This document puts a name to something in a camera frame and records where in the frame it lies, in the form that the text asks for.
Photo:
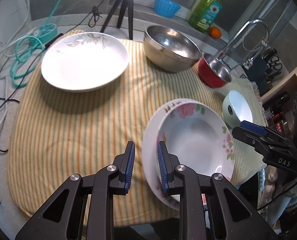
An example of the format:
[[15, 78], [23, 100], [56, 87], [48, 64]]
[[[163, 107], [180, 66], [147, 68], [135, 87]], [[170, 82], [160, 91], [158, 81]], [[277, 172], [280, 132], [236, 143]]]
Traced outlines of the right gloved hand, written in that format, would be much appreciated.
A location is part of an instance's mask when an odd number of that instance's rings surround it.
[[275, 192], [275, 184], [278, 179], [277, 168], [267, 166], [265, 168], [264, 190], [262, 192], [262, 202], [267, 204], [273, 197]]

